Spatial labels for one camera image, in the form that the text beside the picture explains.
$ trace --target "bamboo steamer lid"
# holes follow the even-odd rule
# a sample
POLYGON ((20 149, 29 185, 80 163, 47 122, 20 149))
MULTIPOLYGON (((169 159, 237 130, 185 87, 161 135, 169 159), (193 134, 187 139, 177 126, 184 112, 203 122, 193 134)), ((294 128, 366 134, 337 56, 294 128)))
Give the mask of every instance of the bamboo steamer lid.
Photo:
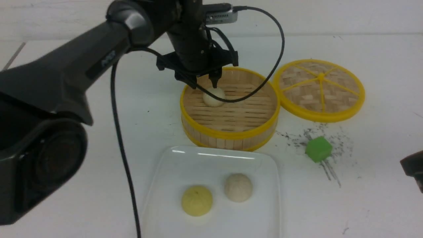
MULTIPOLYGON (((256 89, 265 78, 238 67, 225 67, 218 87, 226 99, 243 97, 256 89)), ((208 75, 197 79, 204 88, 212 86, 208 75)), ((277 125, 280 103, 276 88, 267 83, 250 98, 209 107, 203 92, 184 88, 181 95, 181 120, 188 138, 198 146, 253 151, 272 137, 277 125)))
POLYGON ((354 116, 365 99, 360 80, 347 69, 320 60, 293 61, 274 77, 280 104, 315 122, 338 122, 354 116))

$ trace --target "square plate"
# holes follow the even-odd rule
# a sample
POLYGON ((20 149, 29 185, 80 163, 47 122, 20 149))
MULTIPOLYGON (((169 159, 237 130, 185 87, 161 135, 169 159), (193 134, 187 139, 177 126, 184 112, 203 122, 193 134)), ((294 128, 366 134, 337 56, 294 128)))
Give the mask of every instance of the square plate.
POLYGON ((144 238, 280 237, 280 187, 276 163, 267 155, 202 147, 173 147, 163 153, 142 213, 144 238), (226 178, 247 175, 252 196, 230 201, 226 178), (209 213, 187 215, 181 206, 184 191, 193 185, 213 195, 209 213))

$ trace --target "green block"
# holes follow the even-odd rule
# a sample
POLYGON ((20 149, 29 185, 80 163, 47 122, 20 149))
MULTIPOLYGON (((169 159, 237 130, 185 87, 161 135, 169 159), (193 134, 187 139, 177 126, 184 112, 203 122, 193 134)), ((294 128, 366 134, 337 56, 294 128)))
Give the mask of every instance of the green block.
POLYGON ((323 136, 320 136, 308 142, 305 153, 315 163, 319 163, 330 156, 332 145, 323 136))

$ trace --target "black cable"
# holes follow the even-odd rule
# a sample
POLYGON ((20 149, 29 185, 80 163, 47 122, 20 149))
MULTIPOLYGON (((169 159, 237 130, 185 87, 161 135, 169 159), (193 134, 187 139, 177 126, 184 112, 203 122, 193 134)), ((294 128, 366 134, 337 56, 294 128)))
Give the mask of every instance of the black cable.
POLYGON ((131 172, 129 170, 128 160, 126 159, 124 141, 122 139, 121 126, 119 124, 118 108, 116 106, 115 78, 116 78, 116 69, 118 67, 118 62, 119 61, 117 61, 112 66, 112 73, 110 75, 110 94, 112 99, 113 119, 115 121, 116 135, 118 137, 118 143, 119 143, 119 149, 121 151, 122 162, 124 163, 126 177, 128 178, 129 192, 131 194, 132 209, 134 211, 135 226, 137 229, 137 238, 141 238, 141 225, 140 225, 140 218, 138 217, 138 209, 137 209, 137 201, 135 199, 134 184, 132 183, 131 172))
MULTIPOLYGON (((233 99, 233 100, 229 100, 229 99, 224 99, 224 98, 220 98, 214 94, 212 94, 211 92, 209 92, 207 89, 203 88, 201 85, 199 85, 198 83, 195 82, 195 86, 201 90, 203 93, 211 96, 212 98, 221 101, 221 102, 226 102, 226 103, 235 103, 235 102, 241 102, 244 101, 245 99, 251 97, 252 95, 254 95, 255 93, 257 93, 261 88, 263 88, 264 85, 266 85, 266 83, 269 81, 270 77, 273 75, 273 73, 275 72, 277 66, 280 63, 280 60, 283 56, 283 51, 285 49, 285 35, 283 34, 283 29, 282 26, 280 25, 280 23, 277 21, 277 19, 272 16, 269 12, 260 9, 260 8, 255 8, 255 7, 249 7, 249 6, 235 6, 233 7, 234 11, 243 11, 243 10, 254 10, 254 11, 259 11, 265 15, 267 15, 268 17, 270 17, 277 25, 279 32, 280 32, 280 36, 282 39, 282 44, 281 44, 281 48, 280 48, 280 53, 279 53, 279 57, 276 60, 275 66, 273 66, 273 69, 270 71, 269 75, 266 77, 266 79, 256 88, 254 89, 254 91, 250 92, 248 95, 238 98, 238 99, 233 99)), ((146 48, 146 47, 135 47, 132 49, 132 51, 146 51, 149 53, 154 54, 155 56, 157 56, 158 58, 160 58, 166 65, 170 66, 172 69, 174 69, 176 72, 178 72, 182 77, 186 78, 187 80, 189 80, 189 78, 187 77, 187 75, 192 75, 191 72, 182 70, 182 69, 178 69, 178 67, 176 67, 173 63, 169 62, 168 60, 166 60, 166 58, 163 57, 163 55, 161 55, 160 53, 158 53, 155 50, 152 50, 150 48, 146 48)))
MULTIPOLYGON (((207 94, 207 95, 211 96, 212 98, 219 100, 221 102, 228 102, 228 103, 243 101, 243 100, 249 98, 250 96, 254 95, 256 92, 258 92, 267 83, 267 81, 269 81, 269 78, 275 72, 275 70, 276 70, 277 66, 279 65, 280 60, 282 58, 283 51, 285 49, 285 36, 283 34, 282 27, 279 24, 279 22, 276 20, 276 18, 274 18, 270 13, 268 13, 267 11, 262 10, 260 8, 254 8, 254 7, 248 7, 248 6, 237 6, 237 7, 234 7, 233 10, 234 11, 254 10, 254 11, 259 11, 259 12, 264 13, 267 16, 269 16, 276 23, 277 27, 279 28, 280 35, 282 37, 282 46, 281 46, 280 54, 279 54, 279 57, 276 61, 276 64, 273 67, 273 69, 270 71, 267 78, 263 81, 263 83, 260 86, 258 86, 254 91, 249 93, 247 96, 244 96, 244 97, 241 97, 241 98, 238 98, 238 99, 234 99, 234 100, 223 99, 223 98, 215 96, 214 94, 212 94, 211 92, 209 92, 208 90, 206 90, 205 88, 201 87, 200 85, 198 85, 196 83, 197 88, 199 88, 205 94, 207 94)), ((216 47, 221 48, 217 42, 212 41, 212 43, 216 47)), ((152 49, 149 49, 149 48, 146 48, 146 47, 135 47, 131 51, 140 51, 140 50, 154 54, 155 56, 160 58, 165 64, 173 67, 174 69, 177 69, 175 71, 177 71, 181 76, 183 76, 185 78, 188 78, 187 75, 192 74, 191 72, 188 72, 188 71, 185 71, 185 70, 182 70, 182 69, 178 69, 171 62, 167 61, 161 54, 159 54, 155 50, 152 50, 152 49)), ((137 230, 137 238, 141 238, 141 225, 140 225, 140 219, 139 219, 139 216, 138 216, 137 201, 135 199, 134 184, 132 182, 131 172, 130 172, 130 169, 129 169, 128 160, 126 158, 124 142, 123 142, 123 139, 122 139, 122 131, 121 131, 121 127, 120 127, 120 124, 119 124, 118 109, 117 109, 117 105, 116 105, 115 78, 116 78, 116 70, 117 70, 117 67, 118 67, 118 62, 119 61, 117 61, 113 65, 112 73, 110 75, 110 92, 111 92, 113 119, 115 121, 116 135, 117 135, 117 138, 118 138, 118 144, 119 144, 119 150, 120 150, 121 156, 122 156, 122 162, 124 164, 126 177, 128 179, 129 192, 131 194, 132 209, 134 211, 135 226, 136 226, 136 230, 137 230)))

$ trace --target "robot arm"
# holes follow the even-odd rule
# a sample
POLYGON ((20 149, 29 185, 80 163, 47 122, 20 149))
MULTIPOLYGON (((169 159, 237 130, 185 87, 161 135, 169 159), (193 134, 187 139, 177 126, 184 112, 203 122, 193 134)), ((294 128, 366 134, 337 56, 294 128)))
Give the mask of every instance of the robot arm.
MULTIPOLYGON (((217 83, 234 52, 213 47, 206 18, 227 23, 235 16, 230 4, 201 0, 115 0, 104 23, 0 72, 0 225, 14 223, 79 169, 87 149, 81 123, 93 124, 85 91, 108 68, 167 32, 175 52, 164 58, 189 73, 175 78, 195 87, 196 75, 210 74, 217 83)), ((157 66, 169 67, 160 60, 157 66)))

